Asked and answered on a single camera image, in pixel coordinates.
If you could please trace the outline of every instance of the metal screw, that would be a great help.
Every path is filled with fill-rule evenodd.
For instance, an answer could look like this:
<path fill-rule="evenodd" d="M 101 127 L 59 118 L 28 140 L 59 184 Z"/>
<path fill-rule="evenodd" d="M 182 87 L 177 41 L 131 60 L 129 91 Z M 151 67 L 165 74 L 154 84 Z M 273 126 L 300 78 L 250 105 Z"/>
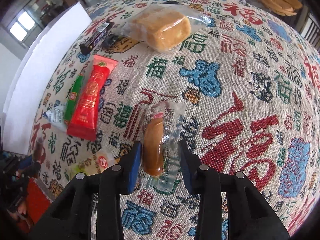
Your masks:
<path fill-rule="evenodd" d="M 243 179 L 244 178 L 244 174 L 241 171 L 236 172 L 236 177 L 239 179 Z"/>
<path fill-rule="evenodd" d="M 84 178 L 84 173 L 83 172 L 80 172 L 80 173 L 78 173 L 77 175 L 76 175 L 76 178 L 77 179 L 83 179 Z"/>
<path fill-rule="evenodd" d="M 209 169 L 209 166 L 207 164 L 201 164 L 199 166 L 199 168 L 202 170 L 202 171 L 207 171 Z"/>
<path fill-rule="evenodd" d="M 112 170 L 113 171 L 119 171 L 119 170 L 121 170 L 121 166 L 119 164 L 113 165 L 112 166 Z"/>

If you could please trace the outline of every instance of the red snack wrapper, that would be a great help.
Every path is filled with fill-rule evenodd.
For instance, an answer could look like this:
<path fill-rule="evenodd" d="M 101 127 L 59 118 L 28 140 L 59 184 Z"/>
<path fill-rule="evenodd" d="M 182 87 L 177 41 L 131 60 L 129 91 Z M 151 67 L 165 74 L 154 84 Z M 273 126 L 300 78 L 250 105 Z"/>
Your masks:
<path fill-rule="evenodd" d="M 93 70 L 71 118 L 67 134 L 94 141 L 97 134 L 99 93 L 118 61 L 93 56 Z"/>

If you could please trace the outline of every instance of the sausage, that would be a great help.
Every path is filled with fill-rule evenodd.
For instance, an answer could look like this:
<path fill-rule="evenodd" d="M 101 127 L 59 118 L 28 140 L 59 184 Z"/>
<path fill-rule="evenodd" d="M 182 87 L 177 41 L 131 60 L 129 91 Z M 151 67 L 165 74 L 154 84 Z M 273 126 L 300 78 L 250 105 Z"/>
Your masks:
<path fill-rule="evenodd" d="M 144 171 L 151 176 L 160 176 L 163 172 L 163 119 L 154 118 L 144 133 L 142 164 Z"/>

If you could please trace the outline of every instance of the snack package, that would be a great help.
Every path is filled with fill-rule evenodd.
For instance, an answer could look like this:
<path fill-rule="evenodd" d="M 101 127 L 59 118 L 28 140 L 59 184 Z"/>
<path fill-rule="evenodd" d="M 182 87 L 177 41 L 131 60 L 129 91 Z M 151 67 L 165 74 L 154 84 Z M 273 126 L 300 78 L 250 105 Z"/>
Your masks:
<path fill-rule="evenodd" d="M 208 22 L 207 16 L 185 5 L 150 5 L 131 17 L 120 32 L 166 53 Z"/>
<path fill-rule="evenodd" d="M 148 184 L 170 193 L 180 167 L 178 140 L 186 105 L 160 101 L 143 116 L 142 165 Z"/>
<path fill-rule="evenodd" d="M 68 135 L 90 141 L 96 139 L 99 93 L 117 64 L 116 60 L 99 55 L 93 56 L 93 70 L 71 118 L 67 129 Z"/>
<path fill-rule="evenodd" d="M 72 115 L 75 111 L 76 104 L 80 96 L 83 79 L 83 74 L 80 74 L 72 86 L 72 90 L 68 98 L 67 108 L 64 113 L 64 122 L 67 126 L 69 125 Z"/>
<path fill-rule="evenodd" d="M 102 147 L 95 155 L 89 156 L 85 160 L 70 165 L 69 176 L 72 179 L 77 173 L 83 172 L 88 176 L 102 173 L 105 169 L 116 164 L 114 157 L 109 153 L 105 147 Z"/>
<path fill-rule="evenodd" d="M 59 130 L 66 132 L 67 125 L 64 123 L 63 116 L 65 114 L 67 104 L 61 104 L 54 108 L 49 109 L 43 114 L 43 117 L 47 119 L 53 126 Z"/>

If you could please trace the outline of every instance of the table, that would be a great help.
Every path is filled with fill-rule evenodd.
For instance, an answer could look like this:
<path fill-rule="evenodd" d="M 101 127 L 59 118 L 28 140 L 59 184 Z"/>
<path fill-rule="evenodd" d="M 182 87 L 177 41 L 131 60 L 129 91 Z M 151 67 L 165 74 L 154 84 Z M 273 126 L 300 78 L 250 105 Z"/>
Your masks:
<path fill-rule="evenodd" d="M 81 54 L 79 43 L 105 20 L 117 27 L 164 1 L 103 0 L 88 9 L 93 22 L 58 65 L 35 117 L 30 152 L 37 136 L 45 138 L 40 178 L 57 196 L 70 179 L 69 165 L 102 146 L 119 159 L 142 139 L 139 106 L 180 102 L 187 105 L 180 137 L 190 150 L 217 171 L 244 171 L 292 235 L 319 199 L 319 54 L 281 20 L 238 0 L 177 0 L 211 23 L 170 55 L 130 38 Z M 88 77 L 94 54 L 119 64 L 100 94 L 97 138 L 90 142 L 41 116 L 67 100 L 81 71 Z M 199 196 L 188 196 L 182 174 L 170 194 L 147 187 L 148 176 L 140 175 L 133 194 L 121 196 L 125 239 L 193 239 Z M 226 239 L 225 195 L 222 200 Z"/>

